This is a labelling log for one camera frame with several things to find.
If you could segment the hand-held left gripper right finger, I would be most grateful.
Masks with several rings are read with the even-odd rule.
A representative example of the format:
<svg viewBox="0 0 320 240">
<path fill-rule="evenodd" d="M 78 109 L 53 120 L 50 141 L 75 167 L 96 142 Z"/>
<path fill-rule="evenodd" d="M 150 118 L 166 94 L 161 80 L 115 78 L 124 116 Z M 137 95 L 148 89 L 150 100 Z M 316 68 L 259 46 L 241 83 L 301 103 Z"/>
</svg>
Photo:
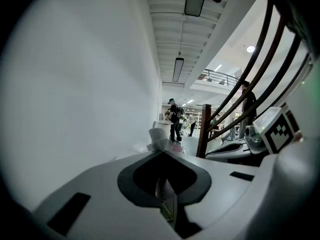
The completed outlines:
<svg viewBox="0 0 320 240">
<path fill-rule="evenodd" d="M 259 167 L 206 160 L 176 153 L 211 176 L 211 187 L 199 202 L 186 206 L 191 222 L 202 230 L 191 240 L 244 240 L 244 232 L 258 211 L 273 171 L 273 157 L 263 158 Z"/>
</svg>

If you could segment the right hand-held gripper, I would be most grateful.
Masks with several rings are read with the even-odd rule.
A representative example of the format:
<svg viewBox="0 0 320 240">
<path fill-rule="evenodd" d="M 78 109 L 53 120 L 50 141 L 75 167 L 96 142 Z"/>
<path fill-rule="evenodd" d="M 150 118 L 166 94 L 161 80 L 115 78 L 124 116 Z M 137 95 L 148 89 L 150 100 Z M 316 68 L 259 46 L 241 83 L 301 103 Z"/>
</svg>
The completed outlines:
<svg viewBox="0 0 320 240">
<path fill-rule="evenodd" d="M 277 154 L 291 143 L 295 137 L 294 129 L 281 107 L 269 107 L 246 126 L 244 138 L 224 143 L 208 152 L 205 159 L 241 159 L 268 151 Z"/>
</svg>

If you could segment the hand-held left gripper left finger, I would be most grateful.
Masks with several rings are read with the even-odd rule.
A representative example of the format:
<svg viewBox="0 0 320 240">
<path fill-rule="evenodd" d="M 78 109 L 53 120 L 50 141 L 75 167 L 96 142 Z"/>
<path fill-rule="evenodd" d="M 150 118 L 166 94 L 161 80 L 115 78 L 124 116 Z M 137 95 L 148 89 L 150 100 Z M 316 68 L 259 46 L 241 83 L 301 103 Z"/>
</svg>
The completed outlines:
<svg viewBox="0 0 320 240">
<path fill-rule="evenodd" d="M 71 240 L 182 240 L 159 208 L 139 207 L 119 190 L 117 178 L 127 166 L 149 152 L 93 166 L 47 196 L 33 212 L 38 222 L 49 220 L 76 193 L 89 201 L 68 231 Z"/>
</svg>

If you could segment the grey cloth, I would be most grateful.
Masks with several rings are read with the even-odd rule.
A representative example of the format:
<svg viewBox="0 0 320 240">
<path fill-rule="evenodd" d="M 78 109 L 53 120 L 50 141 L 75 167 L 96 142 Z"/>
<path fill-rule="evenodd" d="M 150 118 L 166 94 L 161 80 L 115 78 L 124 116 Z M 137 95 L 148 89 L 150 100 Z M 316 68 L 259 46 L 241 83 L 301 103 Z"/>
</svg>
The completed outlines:
<svg viewBox="0 0 320 240">
<path fill-rule="evenodd" d="M 151 137 L 151 144 L 147 145 L 148 151 L 169 151 L 170 140 L 166 135 L 166 132 L 162 128 L 152 128 L 149 131 Z M 158 197 L 161 202 L 165 202 L 175 195 L 173 188 L 171 187 L 167 176 L 164 172 L 160 172 L 157 177 L 157 184 L 155 190 L 155 196 Z"/>
</svg>

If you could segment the dark wooden stair railing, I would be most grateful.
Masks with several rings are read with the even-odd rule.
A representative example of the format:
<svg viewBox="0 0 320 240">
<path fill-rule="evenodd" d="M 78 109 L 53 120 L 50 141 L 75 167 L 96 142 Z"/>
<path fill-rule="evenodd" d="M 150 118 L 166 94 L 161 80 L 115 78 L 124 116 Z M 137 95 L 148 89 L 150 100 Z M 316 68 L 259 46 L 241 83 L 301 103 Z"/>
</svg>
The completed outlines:
<svg viewBox="0 0 320 240">
<path fill-rule="evenodd" d="M 291 65 L 297 50 L 299 48 L 299 45 L 301 41 L 307 41 L 307 33 L 308 31 L 303 28 L 303 16 L 299 14 L 297 6 L 294 4 L 295 0 L 267 0 L 267 6 L 266 6 L 266 12 L 265 17 L 262 25 L 262 29 L 260 32 L 260 36 L 258 38 L 255 51 L 253 52 L 253 55 L 251 56 L 243 74 L 241 75 L 240 79 L 237 81 L 233 89 L 230 91 L 228 96 L 225 98 L 225 100 L 222 102 L 220 107 L 212 114 L 209 115 L 209 108 L 210 105 L 205 104 L 202 106 L 202 125 L 200 129 L 200 135 L 199 135 L 199 141 L 198 141 L 198 148 L 196 156 L 199 158 L 205 157 L 205 149 L 207 148 L 208 142 L 212 141 L 216 137 L 222 135 L 229 129 L 231 129 L 234 125 L 242 122 L 249 113 L 252 112 L 252 110 L 258 108 L 274 91 L 274 89 L 279 85 L 280 81 L 285 76 L 286 72 L 289 69 L 289 66 Z M 247 90 L 237 99 L 237 101 L 223 114 L 223 116 L 218 120 L 215 124 L 211 125 L 211 120 L 214 119 L 214 117 L 227 105 L 227 103 L 234 97 L 238 89 L 240 88 L 241 84 L 245 81 L 248 74 L 251 72 L 260 52 L 262 49 L 262 46 L 265 42 L 265 39 L 267 37 L 268 29 L 270 26 L 271 18 L 272 18 L 272 12 L 273 8 L 276 8 L 280 14 L 280 20 L 278 23 L 278 27 L 275 33 L 275 36 L 273 38 L 272 44 L 268 50 L 268 53 L 259 69 L 259 71 L 256 73 L 254 79 L 249 84 Z M 227 116 L 229 116 L 236 107 L 248 96 L 249 92 L 252 91 L 252 89 L 258 84 L 262 76 L 264 75 L 265 71 L 267 70 L 268 66 L 270 65 L 270 62 L 272 61 L 279 43 L 281 41 L 283 32 L 285 27 L 288 27 L 288 29 L 295 34 L 293 42 L 290 46 L 290 49 L 288 51 L 287 56 L 285 57 L 285 60 L 283 64 L 281 65 L 280 69 L 278 70 L 277 74 L 273 78 L 272 82 L 269 84 L 267 89 L 264 91 L 264 93 L 260 96 L 260 98 L 253 103 L 253 105 L 250 107 L 250 109 L 242 114 L 237 120 L 227 125 L 224 129 L 216 132 L 212 137 L 209 137 L 209 132 L 222 120 L 224 120 Z"/>
</svg>

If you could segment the white display shelving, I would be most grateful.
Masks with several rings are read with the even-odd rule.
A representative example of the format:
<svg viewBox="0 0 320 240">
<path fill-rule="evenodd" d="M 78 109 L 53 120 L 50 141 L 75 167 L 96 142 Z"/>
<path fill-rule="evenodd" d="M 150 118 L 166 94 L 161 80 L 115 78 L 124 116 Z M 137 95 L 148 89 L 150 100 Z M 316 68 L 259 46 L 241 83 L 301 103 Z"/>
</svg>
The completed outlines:
<svg viewBox="0 0 320 240">
<path fill-rule="evenodd" d="M 190 118 L 196 119 L 195 128 L 200 129 L 202 123 L 202 109 L 199 107 L 184 107 L 184 112 L 188 120 L 188 124 L 191 125 Z"/>
</svg>

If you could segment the white cylindrical table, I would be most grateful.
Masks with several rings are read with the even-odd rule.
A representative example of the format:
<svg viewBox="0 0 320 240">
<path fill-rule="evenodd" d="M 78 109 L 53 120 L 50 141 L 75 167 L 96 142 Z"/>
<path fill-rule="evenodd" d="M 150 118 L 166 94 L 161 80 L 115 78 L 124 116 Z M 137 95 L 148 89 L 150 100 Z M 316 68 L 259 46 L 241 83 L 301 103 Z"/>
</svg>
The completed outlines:
<svg viewBox="0 0 320 240">
<path fill-rule="evenodd" d="M 159 120 L 157 122 L 157 127 L 160 129 L 163 129 L 165 131 L 165 134 L 167 136 L 167 138 L 170 137 L 170 130 L 171 130 L 171 125 L 173 123 L 169 120 Z"/>
</svg>

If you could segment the metal balcony railing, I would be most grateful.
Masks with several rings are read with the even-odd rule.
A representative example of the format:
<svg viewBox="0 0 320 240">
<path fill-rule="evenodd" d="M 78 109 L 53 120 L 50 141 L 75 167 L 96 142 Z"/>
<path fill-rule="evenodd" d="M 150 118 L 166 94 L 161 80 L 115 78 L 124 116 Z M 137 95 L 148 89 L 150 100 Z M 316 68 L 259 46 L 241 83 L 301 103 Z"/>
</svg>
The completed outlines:
<svg viewBox="0 0 320 240">
<path fill-rule="evenodd" d="M 238 82 L 238 79 L 234 76 L 222 72 L 213 71 L 210 69 L 205 69 L 197 79 L 228 87 L 234 87 Z"/>
</svg>

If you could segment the person's dark clothing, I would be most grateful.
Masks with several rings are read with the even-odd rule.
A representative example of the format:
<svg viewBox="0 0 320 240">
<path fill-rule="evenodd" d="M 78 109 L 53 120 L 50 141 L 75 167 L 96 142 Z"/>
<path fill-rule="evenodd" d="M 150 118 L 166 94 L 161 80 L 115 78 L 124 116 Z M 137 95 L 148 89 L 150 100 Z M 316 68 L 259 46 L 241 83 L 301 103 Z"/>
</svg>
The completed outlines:
<svg viewBox="0 0 320 240">
<path fill-rule="evenodd" d="M 298 34 L 311 60 L 320 59 L 320 0 L 276 0 L 277 10 L 285 15 L 290 31 Z"/>
</svg>

